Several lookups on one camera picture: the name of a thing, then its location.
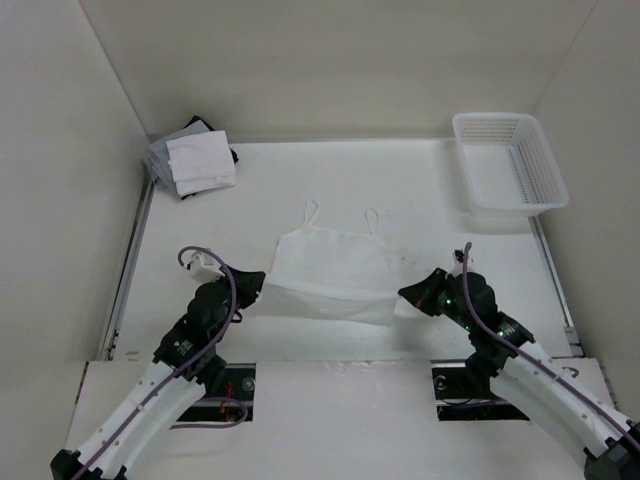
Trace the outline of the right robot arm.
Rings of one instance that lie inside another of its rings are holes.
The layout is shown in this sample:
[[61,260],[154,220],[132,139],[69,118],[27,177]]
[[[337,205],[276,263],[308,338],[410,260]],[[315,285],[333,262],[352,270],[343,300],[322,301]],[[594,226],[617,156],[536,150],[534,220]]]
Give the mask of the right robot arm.
[[464,396],[492,395],[511,404],[558,442],[587,479],[638,478],[638,422],[591,393],[501,311],[483,276],[436,269],[398,294],[467,333],[474,352],[465,361]]

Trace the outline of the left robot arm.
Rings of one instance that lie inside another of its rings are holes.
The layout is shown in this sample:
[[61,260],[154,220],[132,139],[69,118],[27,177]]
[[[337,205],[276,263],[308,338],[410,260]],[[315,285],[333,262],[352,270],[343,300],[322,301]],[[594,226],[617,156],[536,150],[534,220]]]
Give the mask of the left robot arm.
[[186,313],[167,332],[142,377],[80,446],[60,450],[55,479],[132,479],[136,463],[202,398],[224,387],[227,363],[216,352],[229,326],[258,299],[266,274],[225,267],[200,285]]

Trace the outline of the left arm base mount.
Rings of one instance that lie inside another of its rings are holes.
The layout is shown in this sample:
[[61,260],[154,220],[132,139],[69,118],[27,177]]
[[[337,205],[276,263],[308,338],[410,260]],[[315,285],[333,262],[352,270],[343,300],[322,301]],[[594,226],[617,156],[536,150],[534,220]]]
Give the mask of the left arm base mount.
[[223,426],[239,420],[252,421],[256,377],[255,363],[229,364],[216,389],[186,410],[177,423]]

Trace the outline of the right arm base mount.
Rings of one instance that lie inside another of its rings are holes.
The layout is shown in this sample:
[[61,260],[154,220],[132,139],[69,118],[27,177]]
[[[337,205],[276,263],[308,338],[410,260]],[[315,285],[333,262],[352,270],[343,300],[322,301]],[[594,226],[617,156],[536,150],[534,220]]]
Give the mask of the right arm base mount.
[[431,367],[436,413],[440,421],[528,421],[529,418],[490,390],[490,378],[476,376],[464,363]]

